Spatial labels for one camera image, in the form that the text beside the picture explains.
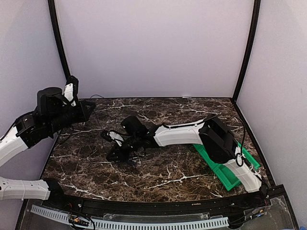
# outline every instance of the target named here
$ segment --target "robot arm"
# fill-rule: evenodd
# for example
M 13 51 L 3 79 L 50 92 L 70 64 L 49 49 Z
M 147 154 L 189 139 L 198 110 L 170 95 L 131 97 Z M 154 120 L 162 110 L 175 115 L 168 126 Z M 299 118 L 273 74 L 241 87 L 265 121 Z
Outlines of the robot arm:
M 127 117 L 121 123 L 130 135 L 124 141 L 118 138 L 119 133 L 102 131 L 101 136 L 108 141 L 116 141 L 107 154 L 109 161 L 127 161 L 131 153 L 143 148 L 159 148 L 173 144 L 204 145 L 210 159 L 223 164 L 241 181 L 246 191 L 262 190 L 261 176 L 253 165 L 241 154 L 241 148 L 234 134 L 217 117 L 206 118 L 193 123 L 175 126 L 154 126 L 147 129 L 135 116 Z
M 0 138 L 0 167 L 12 157 L 36 145 L 45 138 L 74 123 L 88 120 L 95 104 L 78 101 L 78 79 L 70 76 L 64 95 L 60 88 L 51 87 L 37 93 L 37 107 L 15 120 Z M 9 180 L 0 177 L 0 200 L 48 199 L 62 189 L 53 179 L 39 181 Z

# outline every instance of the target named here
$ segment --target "black frame edge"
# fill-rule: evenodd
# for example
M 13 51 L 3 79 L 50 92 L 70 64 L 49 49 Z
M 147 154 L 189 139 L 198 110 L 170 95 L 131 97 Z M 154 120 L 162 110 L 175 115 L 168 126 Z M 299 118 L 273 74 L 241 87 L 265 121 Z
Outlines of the black frame edge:
M 21 227 L 21 223 L 23 221 L 24 214 L 25 214 L 25 209 L 26 209 L 27 205 L 28 205 L 28 199 L 25 199 L 23 201 L 23 204 L 21 206 L 21 209 L 20 209 L 20 212 L 19 212 L 19 215 L 18 215 L 18 219 L 17 219 L 17 222 L 16 222 L 15 230 L 19 230 L 20 227 Z
M 227 216 L 233 217 L 243 213 L 244 209 L 232 207 L 232 203 L 237 203 L 240 200 L 246 200 L 255 193 L 246 193 L 235 196 L 228 196 L 223 198 L 198 200 L 198 201 L 185 201 L 185 202 L 161 202 L 161 203 L 138 203 L 138 202 L 121 202 L 121 201 L 108 201 L 96 200 L 90 198 L 81 198 L 72 195 L 64 195 L 63 200 L 70 202 L 73 210 L 80 212 L 84 215 L 103 217 L 108 214 L 119 215 L 141 215 L 141 216 L 167 216 L 167 215 L 187 215 L 210 213 L 211 216 Z M 289 197 L 283 184 L 273 186 L 269 189 L 269 198 L 284 196 L 292 223 L 295 229 L 298 230 L 298 224 L 294 215 Z M 69 207 L 58 207 L 52 201 L 43 201 L 44 206 L 69 211 Z
M 236 112 L 238 113 L 239 117 L 240 117 L 241 120 L 243 121 L 244 126 L 246 127 L 246 131 L 247 131 L 247 133 L 248 133 L 248 135 L 249 135 L 249 137 L 250 137 L 252 143 L 253 143 L 254 146 L 255 146 L 255 149 L 256 149 L 256 151 L 257 151 L 259 157 L 260 157 L 260 160 L 261 160 L 261 162 L 262 162 L 262 164 L 263 164 L 263 167 L 264 167 L 264 169 L 265 169 L 265 172 L 266 172 L 266 174 L 267 174 L 267 176 L 268 176 L 268 180 L 269 180 L 270 185 L 271 185 L 271 186 L 276 186 L 276 183 L 275 183 L 275 181 L 274 181 L 274 179 L 273 179 L 272 173 L 271 173 L 271 171 L 270 171 L 270 169 L 269 169 L 269 165 L 268 165 L 268 163 L 266 162 L 266 160 L 265 160 L 265 158 L 264 158 L 264 155 L 263 155 L 263 152 L 261 151 L 260 145 L 259 145 L 259 143 L 257 142 L 257 140 L 256 140 L 256 138 L 255 138 L 255 136 L 254 136 L 254 134 L 253 134 L 253 132 L 252 132 L 250 126 L 248 125 L 248 123 L 247 123 L 245 117 L 243 116 L 243 114 L 242 114 L 242 112 L 241 112 L 239 106 L 236 104 L 235 100 L 231 99 L 231 102 L 232 102 L 232 104 L 233 104 L 233 106 L 234 106 Z
M 245 54 L 243 57 L 243 62 L 242 62 L 241 70 L 239 73 L 238 81 L 236 83 L 235 92 L 232 97 L 232 99 L 235 102 L 238 100 L 238 97 L 239 97 L 239 94 L 240 94 L 240 91 L 243 85 L 244 77 L 246 74 L 246 70 L 248 68 L 248 62 L 249 62 L 250 54 L 253 48 L 255 34 L 256 34 L 256 28 L 257 28 L 258 17 L 259 17 L 259 12 L 260 12 L 260 2 L 261 0 L 254 1 L 253 14 L 252 14 L 250 29 L 249 29 L 249 34 L 248 34 L 248 42 L 246 44 Z
M 55 141 L 54 141 L 54 143 L 53 143 L 53 145 L 52 145 L 52 148 L 51 148 L 51 150 L 50 150 L 50 152 L 49 152 L 49 154 L 48 154 L 48 157 L 47 157 L 47 160 L 46 160 L 46 162 L 45 162 L 44 168 L 43 168 L 43 170 L 42 170 L 42 172 L 41 172 L 41 174 L 40 174 L 40 176 L 39 176 L 39 179 L 40 179 L 40 180 L 42 179 L 42 176 L 43 176 L 43 174 L 44 174 L 45 168 L 46 168 L 46 166 L 47 166 L 47 162 L 48 162 L 48 160 L 49 160 L 49 158 L 50 158 L 50 156 L 51 156 L 51 154 L 52 154 L 52 152 L 53 152 L 53 149 L 55 148 L 55 146 L 57 145 L 57 143 L 58 143 L 58 141 L 59 141 L 60 135 L 61 135 L 61 131 L 59 132 L 57 138 L 55 139 Z M 26 207 L 27 207 L 27 204 L 28 204 L 28 199 L 25 199 L 24 202 L 23 202 L 23 205 L 22 205 L 22 207 L 21 207 L 21 209 L 20 209 L 19 215 L 18 215 L 18 219 L 17 219 L 17 223 L 16 223 L 15 230 L 20 230 L 21 223 L 22 223 L 22 220 L 23 220 L 23 218 L 24 218 L 25 209 L 26 209 Z
M 56 44 L 58 47 L 59 58 L 61 60 L 65 78 L 67 79 L 71 75 L 71 73 L 68 67 L 67 59 L 66 59 L 65 52 L 64 52 L 63 42 L 62 42 L 61 34 L 59 31 L 59 22 L 58 22 L 56 5 L 55 5 L 54 0 L 48 0 L 48 5 L 49 5 L 50 18 L 51 18 L 51 23 L 52 23 L 52 28 L 53 28 L 53 34 L 54 34 L 54 38 L 56 40 Z

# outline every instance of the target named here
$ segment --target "green object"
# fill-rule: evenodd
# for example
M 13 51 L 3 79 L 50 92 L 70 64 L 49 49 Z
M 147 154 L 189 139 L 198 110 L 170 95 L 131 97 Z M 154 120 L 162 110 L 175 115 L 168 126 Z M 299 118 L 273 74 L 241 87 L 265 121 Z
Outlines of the green object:
M 217 164 L 212 160 L 210 160 L 207 151 L 203 145 L 193 145 L 193 146 L 197 150 L 197 152 L 202 156 L 202 158 L 207 162 L 207 164 L 215 173 L 215 175 L 220 179 L 220 181 L 223 183 L 227 191 L 241 184 L 239 179 L 233 174 L 232 171 L 230 171 L 230 169 L 228 169 L 226 166 L 222 164 Z M 259 168 L 260 166 L 259 163 L 250 155 L 250 153 L 244 147 L 243 147 L 243 154 L 245 155 L 246 159 L 254 165 L 255 169 Z

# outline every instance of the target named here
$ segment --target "white panel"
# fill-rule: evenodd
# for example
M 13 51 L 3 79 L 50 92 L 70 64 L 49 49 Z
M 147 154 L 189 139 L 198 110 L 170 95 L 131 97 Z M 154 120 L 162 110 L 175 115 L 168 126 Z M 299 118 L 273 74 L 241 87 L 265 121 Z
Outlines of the white panel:
M 80 97 L 231 97 L 252 0 L 57 0 Z
M 265 0 L 238 103 L 307 226 L 307 2 Z
M 36 106 L 37 91 L 63 87 L 65 77 L 46 0 L 0 1 L 0 136 Z M 53 140 L 46 139 L 0 167 L 9 179 L 39 178 Z M 21 201 L 0 201 L 0 230 L 13 230 Z

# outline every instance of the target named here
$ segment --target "marble tabletop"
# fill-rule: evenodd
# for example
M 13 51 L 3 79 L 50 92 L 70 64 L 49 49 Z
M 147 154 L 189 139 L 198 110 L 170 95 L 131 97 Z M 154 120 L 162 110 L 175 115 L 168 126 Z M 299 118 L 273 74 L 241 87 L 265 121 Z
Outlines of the marble tabletop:
M 103 141 L 101 129 L 124 132 L 120 122 L 135 115 L 147 127 L 197 121 L 209 114 L 237 115 L 226 98 L 93 99 L 95 113 L 88 122 L 62 131 L 42 178 L 57 178 L 68 195 L 130 202 L 177 202 L 211 199 L 245 193 L 239 185 L 227 191 L 192 145 L 147 149 L 134 163 L 106 160 L 114 143 Z M 221 117 L 241 140 L 243 128 L 234 117 Z M 245 148 L 260 163 L 247 135 Z

